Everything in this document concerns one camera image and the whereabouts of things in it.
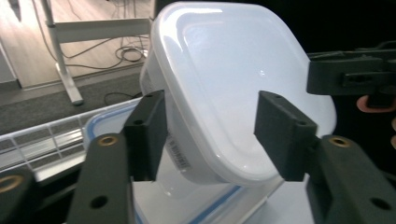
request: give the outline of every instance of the gray carpet floor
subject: gray carpet floor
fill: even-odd
[[[79,106],[65,91],[0,106],[0,135],[130,100],[140,92],[138,80],[139,74],[133,74],[79,88],[84,99]]]

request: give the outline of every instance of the floor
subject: floor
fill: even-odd
[[[45,15],[39,0],[20,0],[21,21],[11,10],[8,1],[0,1],[1,42],[11,65],[24,89],[32,89],[59,83],[55,60],[51,57],[50,37],[45,25]],[[97,21],[124,18],[147,18],[150,0],[63,0],[51,1],[55,22]],[[111,73],[112,67],[120,62],[115,52],[120,47],[147,48],[149,40],[124,37],[109,40],[94,40],[62,44],[69,72],[73,77],[85,77]],[[125,58],[133,61],[139,54],[128,51]],[[135,64],[123,60],[114,69]]]

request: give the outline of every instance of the plastic food container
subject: plastic food container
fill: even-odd
[[[270,10],[174,3],[152,25],[144,93],[165,90],[167,150],[189,180],[258,186],[278,176],[253,134],[259,91],[280,94],[331,133],[329,96],[306,93],[309,59]]]
[[[105,133],[119,133],[140,99],[92,117],[83,129],[84,147]],[[163,153],[155,182],[134,182],[136,223],[243,223],[282,183],[258,188],[191,183]]]

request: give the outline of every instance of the white container lid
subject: white container lid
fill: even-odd
[[[253,134],[259,91],[280,94],[331,133],[329,96],[306,93],[309,59],[270,10],[232,3],[175,3],[154,22],[151,44],[178,110],[206,162],[237,185],[277,171]]]

